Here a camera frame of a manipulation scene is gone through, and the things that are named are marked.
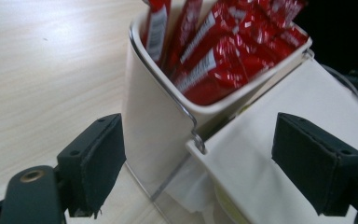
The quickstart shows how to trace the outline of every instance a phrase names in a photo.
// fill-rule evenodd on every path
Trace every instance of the table surface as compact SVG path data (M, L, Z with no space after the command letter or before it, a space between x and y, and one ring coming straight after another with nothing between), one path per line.
M0 200L17 172L56 156L121 111L131 20L141 0L0 0ZM123 166L97 220L165 223Z

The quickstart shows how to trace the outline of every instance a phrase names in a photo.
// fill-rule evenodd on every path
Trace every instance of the light wood surface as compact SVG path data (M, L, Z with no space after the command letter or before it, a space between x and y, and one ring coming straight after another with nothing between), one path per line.
M8 180L121 111L128 30L141 0L0 0L0 200ZM123 167L97 220L165 223Z

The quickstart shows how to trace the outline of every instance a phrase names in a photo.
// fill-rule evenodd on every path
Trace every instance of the container lid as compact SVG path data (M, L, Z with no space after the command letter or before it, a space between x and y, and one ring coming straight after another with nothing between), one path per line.
M206 141L201 154L186 146L252 223L353 223L318 216L312 205L272 160L279 112L307 119L358 149L358 99L317 62L307 60Z

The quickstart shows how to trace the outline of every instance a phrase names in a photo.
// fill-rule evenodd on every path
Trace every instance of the open container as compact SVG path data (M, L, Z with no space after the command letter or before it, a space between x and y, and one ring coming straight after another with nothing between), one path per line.
M213 2L204 2L202 11L208 11L212 5ZM172 7L169 30L172 29L173 21L177 18L180 8L181 6ZM230 128L233 126L233 123L242 122L241 119L234 119L239 114L239 111L242 111L247 106L250 106L249 111L255 111L255 109L251 110L254 105L257 105L257 102L263 102L261 100L264 99L264 95L267 96L266 92L269 93L270 90L281 86L280 81L288 75L291 77L293 74L298 74L293 75L293 77L301 77L303 71L310 69L312 73L320 73L321 79L327 78L330 80L328 84L332 85L334 90L340 89L339 92L342 92L344 88L331 80L330 75L323 69L314 69L319 64L313 60L313 55L309 51L311 45L311 40L309 40L284 61L221 101L208 106L194 105L166 78L142 45L140 31L145 24L146 13L137 17L132 22L130 28L126 88L122 108L128 167L150 197L151 202L157 206L171 223L241 223L246 222L246 220L251 220L255 223L268 223L262 222L265 219L260 219L260 216L273 217L276 215L275 213L266 215L267 211L255 213L252 210L252 212L247 212L248 208L239 203L245 199L241 195L238 195L238 192L233 192L229 187L230 183L236 178L240 178L244 182L252 182L257 179L259 173L263 172L263 170L246 167L247 170L244 171L241 169L240 162L233 163L228 168L226 166L214 166L213 160L216 160L216 158L210 159L212 156L226 158L220 154L226 155L226 151L232 151L230 147L236 146L229 144L231 139L237 144L244 146L250 144L252 146L252 138L248 139L241 134L236 135L236 132L223 137L219 134L225 129L234 129ZM312 85L319 84L308 83L304 79L298 82L300 83L294 83L293 85L297 85L300 89L301 85L313 87ZM320 91L319 87L310 88L310 92L314 91ZM287 98L284 100L293 102L292 104L285 105L289 107L301 103L308 105L304 106L304 109L312 107L317 110L316 108L324 106L318 105L318 102L315 101L302 102L300 101L302 99L297 99L294 93L293 95L285 95L285 97ZM348 94L343 96L345 100L350 98ZM260 111L269 111L269 104L263 104L260 107ZM241 113L239 117L247 115L248 110ZM256 110L254 117L250 119L257 119L257 113ZM262 122L259 125L260 127L266 125L263 128L268 130L268 134L274 128L272 123ZM222 127L224 128L221 132L213 135ZM247 131L253 133L253 135L249 136L254 136L255 134L258 136L260 134L260 136L264 137L263 140L265 138L268 138L270 141L272 140L270 135L265 135L263 131ZM205 145L204 141L210 136L211 138ZM237 140L241 138L250 142L238 142ZM225 144L212 144L212 141ZM186 150L185 145L187 145L191 155ZM270 154L267 153L270 150L269 141L260 143L258 147L250 147L249 150L250 152L252 150L257 151L259 147L264 153L262 161L270 162ZM247 157L247 151L246 147L241 147L241 153L238 155L229 153L227 155L233 156L231 159L234 159L236 156L238 158L243 156L250 161L253 160L253 156L258 158L258 155L252 154L250 157ZM249 162L249 165L251 164L256 168L260 168L263 163L257 165ZM222 169L221 173L216 171L216 169ZM250 174L241 175L244 172L250 172ZM260 201L267 203L269 200L274 200L272 195L266 197L265 199L260 199ZM291 214L282 214L282 216L290 217Z

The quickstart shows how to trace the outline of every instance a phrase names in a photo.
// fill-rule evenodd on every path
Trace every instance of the dark background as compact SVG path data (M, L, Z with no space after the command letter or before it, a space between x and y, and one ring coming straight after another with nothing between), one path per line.
M295 23L310 34L315 59L343 74L358 70L358 1L308 2Z

